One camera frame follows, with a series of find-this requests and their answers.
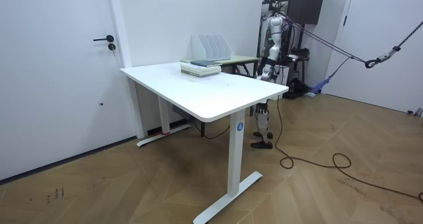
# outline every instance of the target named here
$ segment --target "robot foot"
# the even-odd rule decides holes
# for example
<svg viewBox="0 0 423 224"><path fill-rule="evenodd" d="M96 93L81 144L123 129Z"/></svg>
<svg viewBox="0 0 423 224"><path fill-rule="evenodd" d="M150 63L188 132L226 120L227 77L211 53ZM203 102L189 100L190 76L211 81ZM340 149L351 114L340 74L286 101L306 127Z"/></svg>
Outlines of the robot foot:
<svg viewBox="0 0 423 224"><path fill-rule="evenodd" d="M262 134L260 134L260 132L255 131L254 133L252 133L254 136L257 137L262 137ZM268 132L267 133L267 139L273 139L273 133L272 132Z"/></svg>
<svg viewBox="0 0 423 224"><path fill-rule="evenodd" d="M255 149L273 149L272 142L265 143L264 141L259 141L256 143L251 143L251 147Z"/></svg>

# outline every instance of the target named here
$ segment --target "desk foot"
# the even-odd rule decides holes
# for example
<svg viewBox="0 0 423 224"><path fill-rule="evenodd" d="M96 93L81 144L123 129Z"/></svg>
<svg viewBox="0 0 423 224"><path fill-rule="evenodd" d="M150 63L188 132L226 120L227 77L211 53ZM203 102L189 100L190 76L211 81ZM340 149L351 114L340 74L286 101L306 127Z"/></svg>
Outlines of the desk foot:
<svg viewBox="0 0 423 224"><path fill-rule="evenodd" d="M160 138L162 138L162 137L166 137L166 136L168 136L168 135L170 135L170 134L173 134L173 133L178 132L178 131L182 131L182 130L184 130L184 129L186 129L186 128L190 128L190 127L191 127L191 125L185 124L185 125L180 126L180 127L178 127L178 128L172 129L172 130L171 130L171 131L170 131L167 135L165 135L165 134L159 134L159 135L155 135L155 136L153 136L153 137L150 137L150 138L144 139L144 140L142 140L142 141L138 142L138 143L137 143L137 146L138 146L138 147L141 147L142 145L145 145L145 144L147 144L147 143L150 143L150 142L152 142L152 141L155 141L155 140L160 139Z"/></svg>
<svg viewBox="0 0 423 224"><path fill-rule="evenodd" d="M230 204L235 198L237 198L240 194L242 194L249 186L254 184L261 177L262 177L262 174L260 174L257 171L250 174L250 176L248 176L241 183L239 183L238 193L236 193L234 196L230 196L229 194L225 194L218 201L216 201L213 205L211 205L209 208L207 208L201 214L199 214L194 219L194 224L205 224L205 223L207 223L212 217L214 217L224 207L226 207L228 204Z"/></svg>

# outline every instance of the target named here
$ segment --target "stack of books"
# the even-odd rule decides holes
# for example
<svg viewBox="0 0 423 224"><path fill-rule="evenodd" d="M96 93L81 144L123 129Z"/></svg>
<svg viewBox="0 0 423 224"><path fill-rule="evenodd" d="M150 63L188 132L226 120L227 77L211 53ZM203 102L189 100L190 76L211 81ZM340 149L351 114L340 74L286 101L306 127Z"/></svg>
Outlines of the stack of books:
<svg viewBox="0 0 423 224"><path fill-rule="evenodd" d="M206 77L220 73L222 71L220 65L221 64L206 67L201 65L193 65L191 63L181 63L180 71L182 73L193 75L196 77Z"/></svg>

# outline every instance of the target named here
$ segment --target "metal frame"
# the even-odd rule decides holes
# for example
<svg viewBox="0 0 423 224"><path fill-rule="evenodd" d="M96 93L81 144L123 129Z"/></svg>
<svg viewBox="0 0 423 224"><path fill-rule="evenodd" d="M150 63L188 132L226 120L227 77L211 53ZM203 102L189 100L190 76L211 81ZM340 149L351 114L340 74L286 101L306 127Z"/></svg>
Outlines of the metal frame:
<svg viewBox="0 0 423 224"><path fill-rule="evenodd" d="M241 160L243 155L245 109L231 114L231 137L229 138L229 165L227 171L227 193L199 214L194 224L205 224L235 198L242 194L248 187L259 180L262 175L259 172L250 174L242 182Z"/></svg>
<svg viewBox="0 0 423 224"><path fill-rule="evenodd" d="M141 147L142 145L145 145L157 139L166 137L168 135L171 135L173 133L176 133L178 131L182 131L191 127L191 125L185 124L183 126L180 126L171 130L171 125L169 123L169 110L168 110L169 103L167 102L167 100L163 99L159 95L157 95L157 98L159 99L159 110L160 110L160 121L161 121L162 132L157 135L154 135L153 137L149 137L147 139L144 139L138 142L137 143L138 147Z"/></svg>

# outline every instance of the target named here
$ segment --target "book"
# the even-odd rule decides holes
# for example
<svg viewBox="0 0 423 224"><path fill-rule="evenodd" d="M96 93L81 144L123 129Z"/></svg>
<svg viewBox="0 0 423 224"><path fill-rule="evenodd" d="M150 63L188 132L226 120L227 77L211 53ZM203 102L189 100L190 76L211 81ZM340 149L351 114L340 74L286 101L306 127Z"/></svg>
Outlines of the book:
<svg viewBox="0 0 423 224"><path fill-rule="evenodd" d="M199 65L199 66L202 66L202 67L214 67L214 66L222 65L221 63L217 63L217 62L214 62L214 61L208 61L208 60L205 60L205 59L198 60L198 61L191 61L191 64Z"/></svg>
<svg viewBox="0 0 423 224"><path fill-rule="evenodd" d="M192 65L189 63L181 63L180 68L186 71L191 71L194 73L213 73L213 72L220 72L221 67L220 66L214 66L214 67L202 67L199 65Z"/></svg>
<svg viewBox="0 0 423 224"><path fill-rule="evenodd" d="M181 69L180 72L185 73L187 75L193 75L193 76L199 77L199 78L207 77L207 76L210 76L210 75L217 75L219 73L219 72L213 72L213 73L206 73L206 74L201 75L199 73L195 73L195 72L191 72L191 71L186 71L186 70L183 70L183 69Z"/></svg>

